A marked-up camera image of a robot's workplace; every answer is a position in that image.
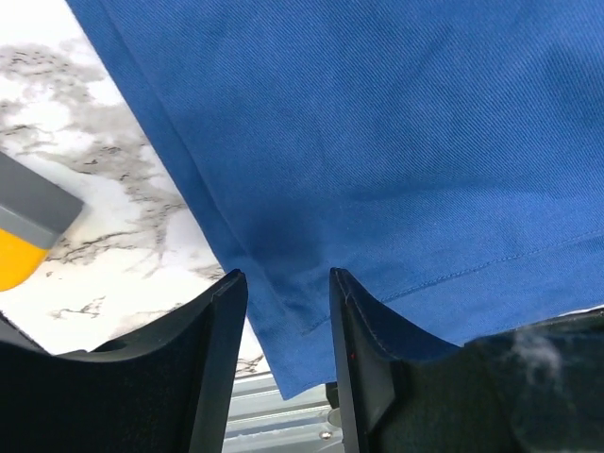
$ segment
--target marble surface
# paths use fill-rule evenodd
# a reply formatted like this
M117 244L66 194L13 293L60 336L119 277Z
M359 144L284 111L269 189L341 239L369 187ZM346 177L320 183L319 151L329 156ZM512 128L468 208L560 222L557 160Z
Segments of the marble surface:
M2 9L0 152L86 208L26 283L0 293L0 311L50 353L91 350L223 272L64 1ZM238 376L267 370L246 323Z

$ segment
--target gray plastic part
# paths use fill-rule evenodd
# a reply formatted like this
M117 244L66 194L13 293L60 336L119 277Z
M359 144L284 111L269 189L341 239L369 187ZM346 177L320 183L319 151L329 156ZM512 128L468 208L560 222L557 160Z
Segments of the gray plastic part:
M82 207L70 193L0 153L0 229L48 250Z

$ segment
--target stitching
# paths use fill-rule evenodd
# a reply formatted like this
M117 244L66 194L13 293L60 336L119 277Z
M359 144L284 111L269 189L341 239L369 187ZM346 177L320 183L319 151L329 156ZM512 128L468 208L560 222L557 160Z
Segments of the stitching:
M527 257L531 257L533 255L538 255L542 252L545 252L546 250L557 248L562 245L567 245L569 243L573 243L573 242L585 239L589 236L597 235L597 234L600 234L603 232L604 232L604 228L598 228L598 229L594 229L592 231L588 231L586 233L581 233L577 236L573 236L572 238L565 239L563 241L560 241L559 243L544 245L543 247L537 248L535 250L530 250L529 252L526 252L526 253L519 253L519 254L511 255L511 256L505 257L505 258L499 258L496 260L487 261L476 267L471 267L471 268L465 269L463 271L455 272L455 273L452 273L452 274L449 274L446 276L434 278L433 280L429 280L424 283L420 283L419 285L408 288L407 290L390 295L390 296L386 297L385 299L383 299L381 302L384 304L387 304L388 302L392 302L394 299L397 299L398 297L416 293L418 291L424 290L425 288L429 288L430 286L435 286L440 283L444 283L445 281L453 279L453 278L457 278L457 277L461 277L461 276L465 276L465 275L469 275L469 274L474 274L474 273L481 271L481 270L485 269L486 267L492 266L494 264L500 264L500 263L506 262L506 261L519 260L521 258L527 258ZM319 328L322 324L327 322L329 319L330 319L330 316L326 315L321 321L318 321L317 323L310 326L307 330L305 330L302 333L302 335L304 336L304 335L309 335L309 334L313 333L314 330Z

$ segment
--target yellow object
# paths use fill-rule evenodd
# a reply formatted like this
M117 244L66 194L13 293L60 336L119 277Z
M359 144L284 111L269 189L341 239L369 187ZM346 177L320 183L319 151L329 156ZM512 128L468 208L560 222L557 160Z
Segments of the yellow object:
M24 282L46 258L48 250L0 229L0 291Z

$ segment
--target towel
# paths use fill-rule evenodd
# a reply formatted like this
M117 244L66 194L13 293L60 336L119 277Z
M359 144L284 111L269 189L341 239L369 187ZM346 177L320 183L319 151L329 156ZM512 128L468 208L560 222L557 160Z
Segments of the towel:
M68 0L286 398L328 270L454 344L604 299L600 0Z

